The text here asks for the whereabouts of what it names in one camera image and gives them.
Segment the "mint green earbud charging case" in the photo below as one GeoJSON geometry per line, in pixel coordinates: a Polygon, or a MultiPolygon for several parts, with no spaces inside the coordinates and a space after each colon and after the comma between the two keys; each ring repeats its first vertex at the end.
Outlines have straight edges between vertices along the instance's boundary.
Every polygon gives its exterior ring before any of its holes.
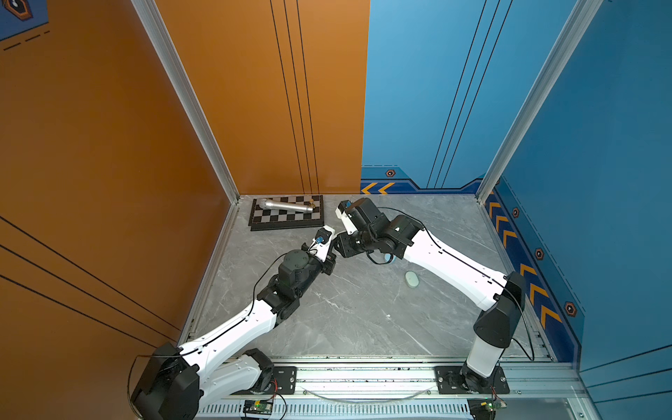
{"type": "Polygon", "coordinates": [[[404,274],[404,279],[405,279],[406,285],[408,285],[408,287],[411,288],[411,289],[418,288],[418,286],[420,284],[418,274],[414,271],[407,271],[404,274]]]}

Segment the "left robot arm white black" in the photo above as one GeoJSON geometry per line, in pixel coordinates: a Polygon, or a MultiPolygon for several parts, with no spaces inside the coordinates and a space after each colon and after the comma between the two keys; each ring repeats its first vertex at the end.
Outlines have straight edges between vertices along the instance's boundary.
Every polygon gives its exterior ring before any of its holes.
{"type": "Polygon", "coordinates": [[[140,419],[193,419],[199,409],[236,392],[262,393],[274,364],[248,345],[287,320],[321,274],[331,275],[332,251],[292,250],[278,258],[278,274],[238,315],[180,346],[166,343],[150,355],[129,406],[140,419]]]}

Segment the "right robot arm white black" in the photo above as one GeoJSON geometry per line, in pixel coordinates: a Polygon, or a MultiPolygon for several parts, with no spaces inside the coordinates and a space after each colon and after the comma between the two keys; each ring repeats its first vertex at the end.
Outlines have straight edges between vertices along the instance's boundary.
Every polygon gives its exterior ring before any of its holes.
{"type": "Polygon", "coordinates": [[[467,393],[495,390],[496,371],[523,317],[525,279],[488,268],[444,244],[417,218],[400,212],[390,220],[371,199],[341,201],[335,210],[346,231],[334,247],[342,257],[379,251],[432,272],[469,298],[481,313],[465,363],[448,378],[467,393]]]}

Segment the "black white chessboard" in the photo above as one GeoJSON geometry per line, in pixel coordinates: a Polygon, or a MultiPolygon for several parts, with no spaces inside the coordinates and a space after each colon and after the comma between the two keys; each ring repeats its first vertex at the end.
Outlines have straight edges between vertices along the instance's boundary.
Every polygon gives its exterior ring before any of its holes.
{"type": "Polygon", "coordinates": [[[252,201],[248,226],[251,231],[268,231],[279,229],[319,228],[324,224],[324,196],[319,195],[291,195],[276,197],[255,198],[252,201]],[[313,213],[296,213],[283,210],[265,210],[258,206],[260,199],[283,201],[308,205],[310,200],[315,201],[313,213]]]}

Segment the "silver microphone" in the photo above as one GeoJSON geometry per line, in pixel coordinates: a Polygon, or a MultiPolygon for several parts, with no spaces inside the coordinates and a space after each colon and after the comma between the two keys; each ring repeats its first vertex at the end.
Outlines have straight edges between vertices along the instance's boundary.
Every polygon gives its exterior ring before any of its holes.
{"type": "Polygon", "coordinates": [[[257,202],[258,206],[265,210],[283,210],[288,212],[296,213],[313,213],[314,209],[310,205],[306,204],[297,204],[283,201],[273,201],[273,199],[259,199],[257,202]]]}

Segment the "left green circuit board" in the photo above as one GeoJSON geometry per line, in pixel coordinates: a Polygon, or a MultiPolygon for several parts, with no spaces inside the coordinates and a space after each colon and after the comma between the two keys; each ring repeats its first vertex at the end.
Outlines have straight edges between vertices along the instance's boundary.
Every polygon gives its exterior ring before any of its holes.
{"type": "Polygon", "coordinates": [[[271,419],[274,405],[273,400],[245,400],[241,415],[243,419],[271,419]]]}

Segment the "green circuit board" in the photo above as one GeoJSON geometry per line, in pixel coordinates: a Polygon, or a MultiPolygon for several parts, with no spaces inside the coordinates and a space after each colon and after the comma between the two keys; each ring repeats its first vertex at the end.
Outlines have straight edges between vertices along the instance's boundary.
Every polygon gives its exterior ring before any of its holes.
{"type": "Polygon", "coordinates": [[[245,400],[241,415],[243,419],[271,419],[274,405],[273,400],[245,400]]]}
{"type": "Polygon", "coordinates": [[[473,420],[495,420],[497,413],[508,407],[507,403],[501,399],[469,399],[467,404],[473,420]]]}

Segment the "right green circuit board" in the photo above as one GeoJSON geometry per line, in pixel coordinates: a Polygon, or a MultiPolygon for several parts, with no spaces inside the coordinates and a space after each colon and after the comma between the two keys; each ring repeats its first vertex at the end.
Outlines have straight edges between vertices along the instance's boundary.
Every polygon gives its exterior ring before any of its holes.
{"type": "Polygon", "coordinates": [[[508,407],[507,403],[501,399],[469,399],[467,404],[473,420],[495,420],[497,413],[508,407]]]}

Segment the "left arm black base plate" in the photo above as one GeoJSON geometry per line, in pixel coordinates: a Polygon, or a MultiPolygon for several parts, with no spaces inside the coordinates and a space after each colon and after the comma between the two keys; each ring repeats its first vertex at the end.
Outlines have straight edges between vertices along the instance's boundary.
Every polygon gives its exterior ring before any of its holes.
{"type": "Polygon", "coordinates": [[[265,369],[252,388],[238,391],[234,393],[234,396],[272,395],[274,393],[283,396],[293,395],[296,390],[297,372],[297,368],[293,366],[265,369]]]}

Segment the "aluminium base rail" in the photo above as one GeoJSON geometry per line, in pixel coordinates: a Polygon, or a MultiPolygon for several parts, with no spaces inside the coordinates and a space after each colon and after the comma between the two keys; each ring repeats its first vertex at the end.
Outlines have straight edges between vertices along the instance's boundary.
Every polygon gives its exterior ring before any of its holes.
{"type": "Polygon", "coordinates": [[[273,400],[271,419],[472,419],[469,399],[503,400],[496,419],[598,419],[579,375],[567,363],[500,364],[510,393],[440,395],[437,366],[452,360],[277,360],[297,368],[293,395],[228,395],[199,409],[198,419],[243,419],[245,400],[273,400]]]}

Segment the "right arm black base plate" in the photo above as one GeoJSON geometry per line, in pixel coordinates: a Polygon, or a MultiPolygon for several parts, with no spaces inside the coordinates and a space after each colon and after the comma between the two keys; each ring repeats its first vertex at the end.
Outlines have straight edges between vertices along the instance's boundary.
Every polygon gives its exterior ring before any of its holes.
{"type": "Polygon", "coordinates": [[[510,393],[509,382],[501,366],[497,366],[488,377],[479,376],[467,366],[437,366],[434,374],[440,395],[510,393]]]}

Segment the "left aluminium corner post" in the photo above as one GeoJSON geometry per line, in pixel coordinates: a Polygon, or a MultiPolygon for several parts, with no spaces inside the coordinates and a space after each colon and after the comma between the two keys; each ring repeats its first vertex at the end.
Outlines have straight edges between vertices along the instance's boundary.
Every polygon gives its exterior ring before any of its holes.
{"type": "Polygon", "coordinates": [[[131,0],[131,4],[148,35],[150,43],[152,43],[157,57],[159,57],[224,193],[232,204],[237,205],[240,200],[240,193],[157,3],[150,0],[131,0]]]}

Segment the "aluminium corner post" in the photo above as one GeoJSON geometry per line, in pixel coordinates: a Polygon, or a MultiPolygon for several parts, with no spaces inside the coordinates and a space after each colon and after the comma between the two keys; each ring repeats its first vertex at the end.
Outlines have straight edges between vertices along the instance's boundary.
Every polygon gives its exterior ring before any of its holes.
{"type": "Polygon", "coordinates": [[[232,204],[237,205],[240,200],[240,193],[157,3],[150,0],[131,0],[131,4],[148,35],[150,43],[152,43],[157,57],[159,57],[224,193],[232,204]]]}
{"type": "Polygon", "coordinates": [[[479,204],[483,205],[495,189],[602,4],[602,0],[575,3],[475,194],[479,204]]]}

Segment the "right aluminium corner post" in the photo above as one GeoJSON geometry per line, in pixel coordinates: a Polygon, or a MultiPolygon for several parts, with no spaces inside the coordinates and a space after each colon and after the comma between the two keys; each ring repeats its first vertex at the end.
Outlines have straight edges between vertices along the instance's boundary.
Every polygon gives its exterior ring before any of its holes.
{"type": "Polygon", "coordinates": [[[483,205],[495,189],[602,4],[602,0],[575,3],[475,194],[479,204],[483,205]]]}

